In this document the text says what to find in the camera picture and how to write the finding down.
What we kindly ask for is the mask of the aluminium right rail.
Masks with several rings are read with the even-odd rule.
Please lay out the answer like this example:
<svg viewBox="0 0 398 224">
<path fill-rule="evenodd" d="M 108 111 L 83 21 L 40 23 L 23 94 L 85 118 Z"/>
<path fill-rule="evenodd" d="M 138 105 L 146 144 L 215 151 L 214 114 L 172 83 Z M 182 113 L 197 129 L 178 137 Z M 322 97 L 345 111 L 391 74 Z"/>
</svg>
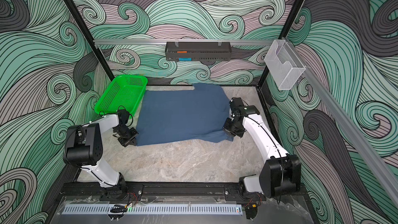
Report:
<svg viewBox="0 0 398 224">
<path fill-rule="evenodd" d="M 398 206 L 397 177 L 383 161 L 382 157 L 368 142 L 364 134 L 358 129 L 348 114 L 339 105 L 335 97 L 324 87 L 320 81 L 318 81 L 314 70 L 306 64 L 289 39 L 283 37 L 282 40 L 287 42 L 296 59 L 304 66 L 305 71 L 303 72 L 303 75 L 307 78 L 314 91 L 329 109 L 344 136 L 351 141 L 351 145 L 361 155 L 362 159 L 368 165 L 373 175 L 377 178 L 393 204 Z"/>
</svg>

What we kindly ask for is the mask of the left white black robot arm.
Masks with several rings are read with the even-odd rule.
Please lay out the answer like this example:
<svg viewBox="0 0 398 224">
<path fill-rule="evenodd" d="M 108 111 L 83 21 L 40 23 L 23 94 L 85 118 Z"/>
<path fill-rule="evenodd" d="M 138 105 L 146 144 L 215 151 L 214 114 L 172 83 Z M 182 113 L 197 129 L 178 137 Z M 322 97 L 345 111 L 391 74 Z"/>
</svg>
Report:
<svg viewBox="0 0 398 224">
<path fill-rule="evenodd" d="M 138 132 L 132 127 L 133 115 L 125 109 L 107 114 L 83 125 L 67 129 L 63 161 L 91 175 L 106 189 L 123 188 L 123 175 L 114 170 L 103 158 L 102 134 L 112 130 L 123 147 L 136 146 Z"/>
</svg>

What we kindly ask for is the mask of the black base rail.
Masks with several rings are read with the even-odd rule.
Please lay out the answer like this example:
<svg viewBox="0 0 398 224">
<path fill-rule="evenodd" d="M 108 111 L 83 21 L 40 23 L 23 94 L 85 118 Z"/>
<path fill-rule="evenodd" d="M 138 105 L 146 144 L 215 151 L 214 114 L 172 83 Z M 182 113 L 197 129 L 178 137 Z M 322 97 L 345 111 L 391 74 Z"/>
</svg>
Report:
<svg viewBox="0 0 398 224">
<path fill-rule="evenodd" d="M 145 183 L 132 182 L 126 186 L 104 189 L 98 183 L 65 183 L 61 196 L 99 197 L 109 202 L 149 202 L 168 198 L 198 199 L 209 197 L 216 201 L 248 203 L 265 201 L 260 193 L 244 193 L 239 183 Z"/>
</svg>

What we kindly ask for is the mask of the clear acrylic wall holder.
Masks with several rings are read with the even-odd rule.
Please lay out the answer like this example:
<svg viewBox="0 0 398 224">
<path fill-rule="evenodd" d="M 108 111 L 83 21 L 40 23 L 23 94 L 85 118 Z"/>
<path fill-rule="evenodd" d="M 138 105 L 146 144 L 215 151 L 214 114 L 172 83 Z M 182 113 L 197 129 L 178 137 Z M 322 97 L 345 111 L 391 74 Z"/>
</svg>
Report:
<svg viewBox="0 0 398 224">
<path fill-rule="evenodd" d="M 264 61 L 279 90 L 291 90 L 306 70 L 293 44 L 285 39 L 273 41 Z"/>
</svg>

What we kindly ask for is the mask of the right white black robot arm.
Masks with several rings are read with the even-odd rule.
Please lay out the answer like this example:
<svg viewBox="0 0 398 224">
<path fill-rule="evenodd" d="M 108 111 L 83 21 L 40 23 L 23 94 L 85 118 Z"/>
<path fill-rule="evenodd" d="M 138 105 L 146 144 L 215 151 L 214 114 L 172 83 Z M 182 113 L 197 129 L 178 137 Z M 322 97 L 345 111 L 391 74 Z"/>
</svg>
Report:
<svg viewBox="0 0 398 224">
<path fill-rule="evenodd" d="M 267 198 L 292 194 L 301 189 L 301 162 L 285 150 L 272 135 L 254 105 L 245 105 L 240 97 L 229 101 L 231 117 L 224 123 L 224 131 L 232 137 L 249 134 L 257 145 L 264 166 L 259 175 L 239 179 L 243 195 L 264 195 Z"/>
</svg>

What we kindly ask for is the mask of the aluminium rail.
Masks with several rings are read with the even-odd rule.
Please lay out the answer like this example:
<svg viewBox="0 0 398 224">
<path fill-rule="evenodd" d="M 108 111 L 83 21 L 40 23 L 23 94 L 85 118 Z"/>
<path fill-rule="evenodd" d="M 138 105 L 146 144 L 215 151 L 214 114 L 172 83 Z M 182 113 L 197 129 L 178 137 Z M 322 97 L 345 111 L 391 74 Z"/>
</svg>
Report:
<svg viewBox="0 0 398 224">
<path fill-rule="evenodd" d="M 383 161 L 382 157 L 368 142 L 364 134 L 358 129 L 348 114 L 339 105 L 335 97 L 324 87 L 320 81 L 318 81 L 314 70 L 306 64 L 289 39 L 283 37 L 282 40 L 287 42 L 296 59 L 304 66 L 305 71 L 303 72 L 303 75 L 307 78 L 314 91 L 329 109 L 344 136 L 351 141 L 351 145 L 361 155 L 362 159 L 368 165 L 373 175 L 377 178 L 393 204 L 398 206 L 397 177 Z"/>
<path fill-rule="evenodd" d="M 94 44 L 101 45 L 166 45 L 168 42 L 174 43 L 230 43 L 232 46 L 268 46 L 273 40 L 256 40 L 256 39 L 94 39 Z"/>
</svg>

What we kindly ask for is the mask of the blue t-shirt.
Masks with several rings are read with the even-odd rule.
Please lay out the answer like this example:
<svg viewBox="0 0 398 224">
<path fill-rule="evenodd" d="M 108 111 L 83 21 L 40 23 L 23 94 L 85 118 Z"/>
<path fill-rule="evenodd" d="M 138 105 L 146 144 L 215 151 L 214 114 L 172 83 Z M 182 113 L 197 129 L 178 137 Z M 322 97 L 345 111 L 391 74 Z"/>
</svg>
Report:
<svg viewBox="0 0 398 224">
<path fill-rule="evenodd" d="M 148 90 L 138 116 L 137 144 L 232 141 L 223 129 L 230 114 L 229 101 L 221 86 L 210 84 L 195 84 L 192 90 Z"/>
</svg>

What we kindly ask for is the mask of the black wall tray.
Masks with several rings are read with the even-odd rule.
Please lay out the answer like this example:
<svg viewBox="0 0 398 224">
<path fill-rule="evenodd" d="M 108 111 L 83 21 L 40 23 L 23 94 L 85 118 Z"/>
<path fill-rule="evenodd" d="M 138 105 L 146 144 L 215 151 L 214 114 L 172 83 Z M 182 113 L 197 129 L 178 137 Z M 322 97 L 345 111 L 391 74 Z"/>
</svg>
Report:
<svg viewBox="0 0 398 224">
<path fill-rule="evenodd" d="M 174 43 L 168 42 L 165 47 L 168 61 L 229 61 L 232 57 L 230 43 Z"/>
</svg>

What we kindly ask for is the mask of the green plastic basket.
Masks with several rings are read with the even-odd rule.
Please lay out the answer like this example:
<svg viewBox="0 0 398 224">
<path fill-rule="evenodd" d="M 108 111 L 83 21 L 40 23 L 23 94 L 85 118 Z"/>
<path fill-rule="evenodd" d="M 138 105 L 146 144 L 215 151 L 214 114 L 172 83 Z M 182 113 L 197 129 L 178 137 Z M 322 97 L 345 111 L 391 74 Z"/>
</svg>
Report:
<svg viewBox="0 0 398 224">
<path fill-rule="evenodd" d="M 138 75 L 119 75 L 107 87 L 96 103 L 94 110 L 97 114 L 113 114 L 123 107 L 135 115 L 144 97 L 148 79 Z"/>
</svg>

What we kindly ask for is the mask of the aluminium back rail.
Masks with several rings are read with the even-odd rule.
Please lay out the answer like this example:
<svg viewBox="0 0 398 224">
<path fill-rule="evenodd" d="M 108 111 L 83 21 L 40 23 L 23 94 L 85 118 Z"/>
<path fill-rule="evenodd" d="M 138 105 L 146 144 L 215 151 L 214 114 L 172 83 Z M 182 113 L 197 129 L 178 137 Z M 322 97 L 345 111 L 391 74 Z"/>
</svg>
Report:
<svg viewBox="0 0 398 224">
<path fill-rule="evenodd" d="M 94 39 L 94 44 L 101 45 L 166 45 L 168 42 L 174 43 L 230 43 L 232 46 L 268 46 L 273 40 L 256 40 L 256 39 Z"/>
</svg>

